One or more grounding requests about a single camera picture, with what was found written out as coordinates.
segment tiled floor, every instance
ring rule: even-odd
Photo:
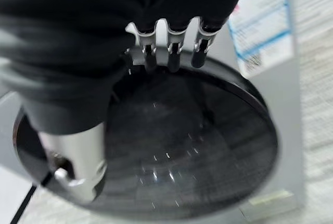
[[[259,224],[333,223],[333,20],[330,12],[333,0],[295,0],[295,6],[301,56],[308,200],[304,209]],[[57,206],[61,206],[61,211],[45,211]],[[20,224],[74,221],[110,223],[106,219],[97,221],[89,212],[82,212],[45,190],[38,190]]]

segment front-loading washing machine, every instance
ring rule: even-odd
[[[289,19],[287,7],[286,14],[274,9],[279,19]],[[264,25],[263,20],[252,23]],[[242,14],[235,11],[200,68],[191,62],[198,19],[186,31],[177,72],[170,71],[169,51],[163,47],[168,34],[163,20],[157,23],[158,65],[153,71],[140,47],[127,53],[133,60],[128,73],[110,88],[107,177],[92,203],[77,202],[49,172],[18,97],[5,91],[1,163],[84,209],[109,215],[112,223],[247,223],[301,206],[299,63],[293,31],[278,29],[265,44],[245,48],[251,43],[244,43],[244,35],[255,32],[240,22]],[[279,44],[288,56],[279,52]]]

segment black sleeve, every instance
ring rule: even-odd
[[[126,25],[161,0],[0,0],[0,76],[32,126],[80,132],[104,120]]]

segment black fabric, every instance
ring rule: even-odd
[[[145,25],[160,17],[179,21],[194,16],[217,20],[227,17],[237,1],[0,0],[0,57],[9,61],[1,63],[0,77],[23,98],[35,129],[83,131],[103,119],[113,63],[134,44],[134,36],[124,31],[129,22]],[[79,118],[72,109],[75,100],[86,101],[80,110],[91,110],[91,119]],[[96,105],[102,102],[103,107]],[[60,113],[48,121],[51,108],[59,105]],[[77,123],[65,127],[68,116],[66,122]]]

